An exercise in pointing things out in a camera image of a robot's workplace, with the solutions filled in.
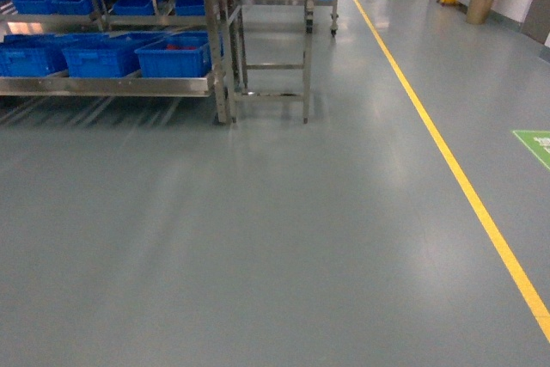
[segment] floor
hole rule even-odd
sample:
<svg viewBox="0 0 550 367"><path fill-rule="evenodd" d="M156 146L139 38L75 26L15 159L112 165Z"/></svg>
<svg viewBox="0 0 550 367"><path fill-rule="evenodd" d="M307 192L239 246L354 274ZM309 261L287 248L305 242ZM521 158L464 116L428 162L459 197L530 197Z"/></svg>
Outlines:
<svg viewBox="0 0 550 367"><path fill-rule="evenodd" d="M540 45L436 0L358 0L545 303ZM352 0L299 104L0 107L0 364L537 367L550 345ZM245 16L296 58L300 8ZM292 89L299 75L251 86Z"/></svg>

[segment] blue storage bin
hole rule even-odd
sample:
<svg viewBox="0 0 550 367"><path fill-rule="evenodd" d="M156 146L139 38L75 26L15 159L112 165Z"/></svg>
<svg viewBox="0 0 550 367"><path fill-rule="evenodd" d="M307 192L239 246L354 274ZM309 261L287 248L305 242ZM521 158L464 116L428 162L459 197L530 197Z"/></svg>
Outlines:
<svg viewBox="0 0 550 367"><path fill-rule="evenodd" d="M94 11L92 0L54 0L52 3L60 15L89 15Z"/></svg>
<svg viewBox="0 0 550 367"><path fill-rule="evenodd" d="M67 69L62 49L77 41L64 36L25 36L0 44L1 76L48 76Z"/></svg>
<svg viewBox="0 0 550 367"><path fill-rule="evenodd" d="M184 37L199 38L199 39L204 40L205 42L209 42L208 32L206 32L205 30L186 30L185 32L181 32L180 34L178 34L178 36L180 36L182 38L184 38ZM220 52L221 52L221 55L223 56L223 38L222 38L222 34L220 34L219 38L220 38L220 50L221 50ZM212 67L211 61L209 61L208 66Z"/></svg>
<svg viewBox="0 0 550 367"><path fill-rule="evenodd" d="M151 41L118 37L80 42L64 48L63 54L72 77L123 77L139 69L134 51Z"/></svg>
<svg viewBox="0 0 550 367"><path fill-rule="evenodd" d="M53 15L54 0L13 0L17 12L22 15Z"/></svg>
<svg viewBox="0 0 550 367"><path fill-rule="evenodd" d="M167 47L194 49L167 49ZM208 41L181 34L136 50L143 77L202 77L211 69Z"/></svg>
<svg viewBox="0 0 550 367"><path fill-rule="evenodd" d="M154 15L153 0L118 0L113 5L114 13L124 16Z"/></svg>
<svg viewBox="0 0 550 367"><path fill-rule="evenodd" d="M168 32L128 32L111 38L112 40L126 40L136 42L136 47L155 43L169 36Z"/></svg>
<svg viewBox="0 0 550 367"><path fill-rule="evenodd" d="M175 0L175 14L179 16L204 16L205 0Z"/></svg>
<svg viewBox="0 0 550 367"><path fill-rule="evenodd" d="M24 40L24 39L43 39L43 38L53 38L54 34L6 34L3 37L3 43L8 44L15 42L17 40Z"/></svg>

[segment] stainless steel cart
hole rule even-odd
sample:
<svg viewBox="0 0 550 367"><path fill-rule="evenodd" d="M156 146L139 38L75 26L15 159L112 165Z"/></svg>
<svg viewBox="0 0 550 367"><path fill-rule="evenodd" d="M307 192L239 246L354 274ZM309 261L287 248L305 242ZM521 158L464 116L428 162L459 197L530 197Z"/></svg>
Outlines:
<svg viewBox="0 0 550 367"><path fill-rule="evenodd" d="M241 67L241 76L226 77L228 92L229 92L229 110L233 122L236 122L236 103L240 101L301 101L303 103L303 122L308 123L309 117L309 93L311 84L311 53L312 53L312 33L313 33L313 13L315 0L219 0L222 7L222 31L223 31L223 47L226 51L235 51L237 45L238 53L226 53L225 69L226 73L235 68L234 59L237 55ZM242 5L250 4L281 4L288 2L303 3L304 7L304 45L303 45L303 60L301 63L293 64L248 64L246 47L244 40L244 30L242 26ZM238 40L232 40L232 34L238 34ZM249 70L302 70L303 91L301 94L288 93L253 93L248 89L248 71Z"/></svg>

